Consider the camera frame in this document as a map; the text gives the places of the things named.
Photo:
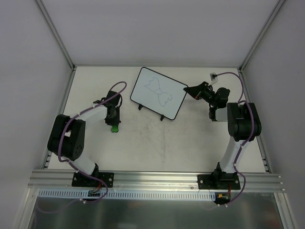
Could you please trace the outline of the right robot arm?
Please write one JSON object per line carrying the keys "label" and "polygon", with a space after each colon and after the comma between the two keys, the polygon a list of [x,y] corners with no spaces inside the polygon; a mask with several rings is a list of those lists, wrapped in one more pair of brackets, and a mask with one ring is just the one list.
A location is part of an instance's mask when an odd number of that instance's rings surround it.
{"label": "right robot arm", "polygon": [[225,188],[238,174],[237,167],[247,146],[260,135],[262,126],[253,103],[246,100],[228,102],[230,90],[224,87],[214,92],[207,82],[183,89],[195,100],[209,104],[209,118],[214,122],[227,122],[230,140],[226,152],[211,176],[217,188]]}

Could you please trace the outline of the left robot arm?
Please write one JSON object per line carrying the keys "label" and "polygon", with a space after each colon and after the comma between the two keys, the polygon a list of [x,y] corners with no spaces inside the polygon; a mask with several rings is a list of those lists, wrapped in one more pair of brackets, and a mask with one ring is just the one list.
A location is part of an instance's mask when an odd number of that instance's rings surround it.
{"label": "left robot arm", "polygon": [[70,163],[71,167],[76,168],[88,186],[97,185],[100,175],[97,164],[83,153],[86,128],[103,120],[111,126],[111,132],[119,132],[121,105],[122,96],[109,91],[106,97],[93,102],[91,108],[77,114],[74,119],[64,114],[55,118],[47,149],[59,161]]}

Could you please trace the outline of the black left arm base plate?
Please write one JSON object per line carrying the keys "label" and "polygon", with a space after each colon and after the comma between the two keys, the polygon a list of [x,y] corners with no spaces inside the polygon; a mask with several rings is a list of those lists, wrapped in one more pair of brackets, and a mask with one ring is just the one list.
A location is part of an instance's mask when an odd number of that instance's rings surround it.
{"label": "black left arm base plate", "polygon": [[89,178],[81,173],[74,173],[72,178],[72,187],[97,187],[100,182],[97,180],[102,180],[108,188],[113,187],[114,173],[110,172],[99,172],[96,179]]}

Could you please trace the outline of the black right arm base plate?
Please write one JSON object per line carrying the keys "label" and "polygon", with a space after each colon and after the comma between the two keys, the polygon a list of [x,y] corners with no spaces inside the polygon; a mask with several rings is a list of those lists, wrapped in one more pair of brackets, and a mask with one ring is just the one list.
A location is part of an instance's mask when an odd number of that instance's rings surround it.
{"label": "black right arm base plate", "polygon": [[240,181],[236,173],[224,175],[199,174],[197,176],[198,188],[203,190],[240,190]]}

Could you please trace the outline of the green bone-shaped eraser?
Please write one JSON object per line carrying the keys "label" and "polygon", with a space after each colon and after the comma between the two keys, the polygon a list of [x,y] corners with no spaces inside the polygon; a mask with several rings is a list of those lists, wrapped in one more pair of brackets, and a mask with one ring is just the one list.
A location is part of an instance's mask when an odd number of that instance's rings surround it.
{"label": "green bone-shaped eraser", "polygon": [[119,132],[119,125],[113,125],[113,126],[111,127],[111,132],[112,132],[112,133],[117,133],[117,132]]}

